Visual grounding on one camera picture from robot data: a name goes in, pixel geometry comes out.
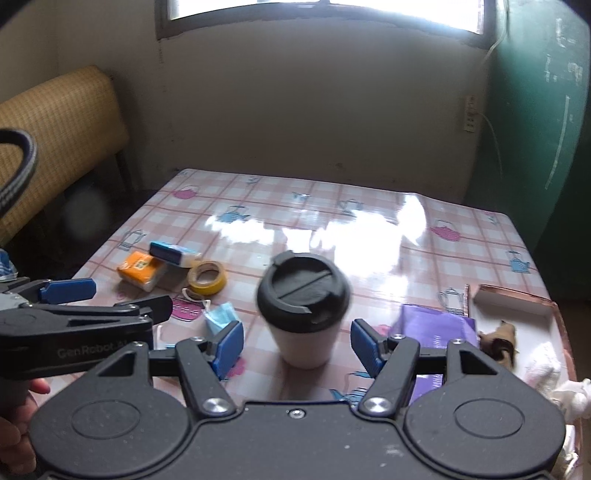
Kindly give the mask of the person's left hand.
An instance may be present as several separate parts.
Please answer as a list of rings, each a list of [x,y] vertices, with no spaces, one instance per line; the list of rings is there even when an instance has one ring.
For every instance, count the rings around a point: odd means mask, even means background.
[[[46,395],[50,391],[45,379],[31,380],[24,402],[7,418],[1,418],[1,463],[13,475],[31,474],[36,469],[36,456],[28,435],[30,420],[38,409],[33,393]]]

